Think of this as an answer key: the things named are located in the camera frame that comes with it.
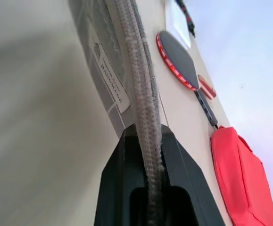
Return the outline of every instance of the white wall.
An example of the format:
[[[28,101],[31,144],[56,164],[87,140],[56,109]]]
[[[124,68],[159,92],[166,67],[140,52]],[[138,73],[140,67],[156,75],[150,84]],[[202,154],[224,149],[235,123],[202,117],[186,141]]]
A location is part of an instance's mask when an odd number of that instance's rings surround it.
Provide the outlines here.
[[[0,226],[92,225],[116,142],[66,1],[0,0]]]
[[[186,3],[227,117],[263,161],[273,197],[273,1]]]

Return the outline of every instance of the black plastic holder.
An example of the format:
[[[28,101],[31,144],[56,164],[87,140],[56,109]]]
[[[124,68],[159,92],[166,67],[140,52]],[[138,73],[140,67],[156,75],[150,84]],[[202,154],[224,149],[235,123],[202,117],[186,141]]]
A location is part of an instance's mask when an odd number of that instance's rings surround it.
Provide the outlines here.
[[[164,226],[224,226],[201,168],[162,126]],[[135,125],[126,128],[106,164],[95,226],[146,226],[147,180]]]

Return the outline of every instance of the white tag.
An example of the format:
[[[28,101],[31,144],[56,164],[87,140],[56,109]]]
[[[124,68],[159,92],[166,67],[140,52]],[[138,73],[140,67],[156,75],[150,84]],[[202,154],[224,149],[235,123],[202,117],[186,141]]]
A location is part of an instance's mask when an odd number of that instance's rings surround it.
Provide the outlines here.
[[[88,22],[89,31],[89,46],[94,54],[94,58],[98,64],[100,72],[110,89],[114,99],[116,100],[120,113],[123,113],[130,106],[130,99],[119,81],[116,73],[114,72],[106,53],[102,47],[99,37],[95,32],[91,22]]]
[[[165,29],[170,32],[185,49],[191,48],[187,19],[175,0],[165,1]]]

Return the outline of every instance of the label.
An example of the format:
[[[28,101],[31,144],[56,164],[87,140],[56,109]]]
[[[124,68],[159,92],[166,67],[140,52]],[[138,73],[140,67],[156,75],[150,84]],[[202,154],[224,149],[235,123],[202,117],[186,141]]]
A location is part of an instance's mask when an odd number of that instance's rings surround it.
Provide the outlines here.
[[[114,72],[107,55],[102,47],[99,37],[95,32],[91,22],[88,22],[89,38],[88,44],[94,54],[95,61],[100,72],[107,84],[111,94],[113,95],[120,113],[123,113],[130,106],[130,99]]]

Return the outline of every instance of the red fabric bag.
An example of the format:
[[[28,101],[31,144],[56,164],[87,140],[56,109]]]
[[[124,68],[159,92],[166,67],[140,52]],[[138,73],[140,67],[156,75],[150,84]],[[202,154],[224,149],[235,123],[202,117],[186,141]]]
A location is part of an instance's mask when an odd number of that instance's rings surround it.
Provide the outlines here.
[[[231,128],[211,138],[214,168],[235,226],[273,226],[273,201],[262,162]]]

